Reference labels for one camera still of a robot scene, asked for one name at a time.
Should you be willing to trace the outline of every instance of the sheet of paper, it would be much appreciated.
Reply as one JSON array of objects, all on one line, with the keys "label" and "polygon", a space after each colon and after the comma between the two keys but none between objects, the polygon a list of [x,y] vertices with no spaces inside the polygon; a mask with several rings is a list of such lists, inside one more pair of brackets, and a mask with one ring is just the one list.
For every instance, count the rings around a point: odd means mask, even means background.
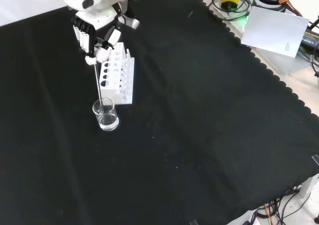
[{"label": "sheet of paper", "polygon": [[295,57],[308,23],[304,17],[253,7],[241,43]]}]

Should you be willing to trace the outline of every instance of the black tablecloth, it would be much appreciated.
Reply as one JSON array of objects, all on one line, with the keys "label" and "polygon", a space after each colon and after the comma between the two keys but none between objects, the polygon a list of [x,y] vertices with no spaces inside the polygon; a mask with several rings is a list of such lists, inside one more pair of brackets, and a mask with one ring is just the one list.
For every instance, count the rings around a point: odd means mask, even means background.
[{"label": "black tablecloth", "polygon": [[1,224],[224,225],[317,172],[318,118],[200,0],[131,7],[134,101],[113,132],[72,12],[0,29]]}]

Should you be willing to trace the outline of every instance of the stirring rod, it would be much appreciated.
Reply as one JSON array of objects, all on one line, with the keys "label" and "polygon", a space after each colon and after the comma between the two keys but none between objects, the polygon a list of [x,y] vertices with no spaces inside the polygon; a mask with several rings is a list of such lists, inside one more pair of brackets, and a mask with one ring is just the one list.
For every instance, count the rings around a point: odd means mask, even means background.
[{"label": "stirring rod", "polygon": [[94,70],[95,70],[95,77],[96,77],[96,85],[97,85],[97,87],[98,87],[98,93],[99,93],[99,99],[100,99],[101,112],[103,113],[102,95],[101,95],[101,88],[100,88],[99,73],[98,73],[98,66],[97,66],[97,64],[94,64]]}]

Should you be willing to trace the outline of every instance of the white test tube rack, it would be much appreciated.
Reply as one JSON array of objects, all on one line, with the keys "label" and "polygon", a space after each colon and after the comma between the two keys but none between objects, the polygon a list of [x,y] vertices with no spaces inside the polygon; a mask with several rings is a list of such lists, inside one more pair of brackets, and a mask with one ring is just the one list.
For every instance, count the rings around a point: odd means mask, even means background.
[{"label": "white test tube rack", "polygon": [[100,88],[103,98],[111,99],[116,105],[132,104],[134,62],[129,50],[125,54],[124,44],[118,42],[108,61],[101,66]]}]

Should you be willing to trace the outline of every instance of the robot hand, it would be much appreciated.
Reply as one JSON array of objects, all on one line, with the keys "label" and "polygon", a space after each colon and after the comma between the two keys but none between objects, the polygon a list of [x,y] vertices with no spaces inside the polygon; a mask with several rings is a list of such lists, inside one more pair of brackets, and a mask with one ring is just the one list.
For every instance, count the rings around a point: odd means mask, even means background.
[{"label": "robot hand", "polygon": [[108,60],[115,44],[120,40],[121,32],[113,26],[105,35],[104,40],[97,38],[94,46],[94,55],[87,55],[85,61],[88,65],[94,65],[97,62],[103,63]]},{"label": "robot hand", "polygon": [[97,30],[116,25],[119,22],[134,29],[140,24],[128,7],[128,0],[64,1],[70,8],[78,10],[72,19],[73,28],[81,51],[86,54],[86,62],[89,65],[106,61],[121,36],[121,32],[112,27],[102,40],[96,37]]}]

